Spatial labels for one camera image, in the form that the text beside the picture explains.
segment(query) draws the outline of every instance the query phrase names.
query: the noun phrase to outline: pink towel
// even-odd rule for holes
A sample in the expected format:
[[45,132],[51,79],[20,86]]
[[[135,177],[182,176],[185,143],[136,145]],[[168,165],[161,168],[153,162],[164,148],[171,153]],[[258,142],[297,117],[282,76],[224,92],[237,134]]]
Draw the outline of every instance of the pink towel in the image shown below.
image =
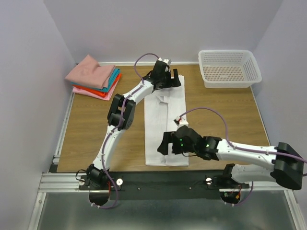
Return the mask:
[[93,93],[88,92],[88,91],[86,91],[86,90],[78,89],[78,88],[76,88],[76,87],[73,87],[72,92],[78,93],[78,94],[87,95],[87,96],[94,97],[94,98],[98,98],[98,99],[100,99],[100,100],[110,101],[111,96],[112,96],[112,94],[113,94],[113,91],[114,91],[114,89],[115,89],[117,83],[118,83],[118,81],[112,86],[112,88],[111,88],[110,91],[108,92],[107,96],[105,96],[105,97],[100,97],[100,96],[98,96],[98,95],[96,95],[96,94],[93,94]]
[[99,66],[94,58],[87,55],[65,79],[85,87],[102,89],[108,87],[114,69],[115,65]]

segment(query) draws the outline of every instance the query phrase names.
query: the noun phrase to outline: black cable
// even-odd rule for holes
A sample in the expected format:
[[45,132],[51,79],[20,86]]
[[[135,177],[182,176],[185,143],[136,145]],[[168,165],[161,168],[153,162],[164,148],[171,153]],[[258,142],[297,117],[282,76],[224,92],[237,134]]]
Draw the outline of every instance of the black cable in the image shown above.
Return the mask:
[[76,178],[76,180],[77,180],[77,181],[82,181],[82,182],[85,182],[85,180],[82,180],[82,179],[78,179],[78,178],[77,178],[77,176],[78,176],[79,172],[81,172],[81,171],[86,173],[86,170],[84,170],[84,169],[80,169],[80,170],[78,170],[78,171],[76,172],[75,178]]
[[184,155],[183,153],[182,153],[182,155],[184,156],[184,157],[196,157],[197,156],[197,154],[195,154],[195,155]]

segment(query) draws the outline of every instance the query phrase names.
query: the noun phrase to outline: wooden tabletop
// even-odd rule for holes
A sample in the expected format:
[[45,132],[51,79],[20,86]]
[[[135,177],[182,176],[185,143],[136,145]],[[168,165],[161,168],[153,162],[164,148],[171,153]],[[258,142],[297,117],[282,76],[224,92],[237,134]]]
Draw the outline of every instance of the wooden tabletop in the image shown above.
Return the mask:
[[[135,87],[140,79],[132,66],[119,67],[122,78],[114,94],[124,94]],[[199,66],[172,66],[185,76],[186,107],[206,106],[220,112],[229,126],[229,137],[234,142],[251,145],[268,145],[268,140],[258,113],[251,89],[206,89]],[[152,66],[139,66],[143,76]],[[106,134],[107,113],[112,99],[102,101],[76,94],[62,146],[57,172],[76,172],[86,169],[97,156]],[[210,111],[196,110],[187,114],[189,126],[202,136],[225,138],[225,127],[221,119]],[[157,170],[209,170],[223,169],[228,163],[237,161],[204,161],[189,158],[188,167],[146,166],[144,146],[144,100],[135,111],[134,122],[122,136],[115,150],[112,171],[157,171]]]

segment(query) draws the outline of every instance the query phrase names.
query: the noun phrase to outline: plastic basket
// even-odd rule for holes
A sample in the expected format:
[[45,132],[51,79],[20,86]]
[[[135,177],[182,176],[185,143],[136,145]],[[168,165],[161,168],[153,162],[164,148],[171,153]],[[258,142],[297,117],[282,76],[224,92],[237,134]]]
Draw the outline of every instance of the plastic basket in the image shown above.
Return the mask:
[[247,88],[262,80],[248,50],[202,50],[198,60],[206,88]]

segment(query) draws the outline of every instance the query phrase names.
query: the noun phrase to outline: towel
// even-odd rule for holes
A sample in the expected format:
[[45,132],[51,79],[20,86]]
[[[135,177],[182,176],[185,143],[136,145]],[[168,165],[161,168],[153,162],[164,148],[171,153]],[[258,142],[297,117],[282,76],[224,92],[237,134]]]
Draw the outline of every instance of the towel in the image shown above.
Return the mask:
[[114,89],[115,89],[117,83],[118,83],[118,81],[115,82],[115,84],[112,86],[112,88],[110,89],[110,91],[107,93],[107,96],[105,96],[105,97],[98,96],[98,95],[96,95],[96,94],[93,94],[93,93],[88,92],[88,91],[83,90],[83,89],[78,89],[78,88],[76,88],[76,87],[73,87],[72,92],[78,93],[78,94],[87,95],[87,96],[94,97],[94,98],[98,98],[98,99],[100,99],[100,100],[110,101],[111,96],[112,96],[112,94],[113,94],[113,91],[114,91]]
[[93,57],[87,55],[65,79],[82,86],[102,89],[108,86],[108,80],[114,69],[115,65],[100,66]]
[[84,85],[80,85],[80,84],[77,84],[75,82],[71,82],[71,84],[73,86],[82,86],[82,87],[85,87],[87,89],[91,89],[91,90],[96,90],[96,91],[100,91],[100,92],[109,92],[109,90],[111,89],[117,75],[120,73],[120,70],[119,69],[115,69],[113,71],[113,73],[111,74],[111,77],[109,78],[109,81],[108,81],[108,85],[106,88],[102,88],[102,89],[99,89],[99,88],[91,88],[91,87],[85,87]]
[[176,131],[174,119],[186,111],[184,77],[179,76],[180,87],[156,90],[145,97],[145,161],[146,165],[188,166],[189,158],[175,155],[169,145],[168,155],[157,151],[163,133]]
[[[115,80],[114,80],[114,82],[113,82],[113,84],[112,84],[112,87],[118,82],[118,80],[120,79],[120,77],[121,77],[121,73],[119,73],[119,74],[116,76],[116,78],[115,78]],[[93,89],[91,89],[91,88],[86,88],[86,87],[83,87],[83,86],[80,86],[80,85],[72,85],[72,86],[75,87],[75,88],[77,88],[77,89],[81,89],[81,90],[85,90],[85,91],[91,92],[91,93],[96,94],[97,96],[100,96],[100,97],[105,97],[105,96],[108,95],[107,92],[101,92],[101,91],[93,90]]]

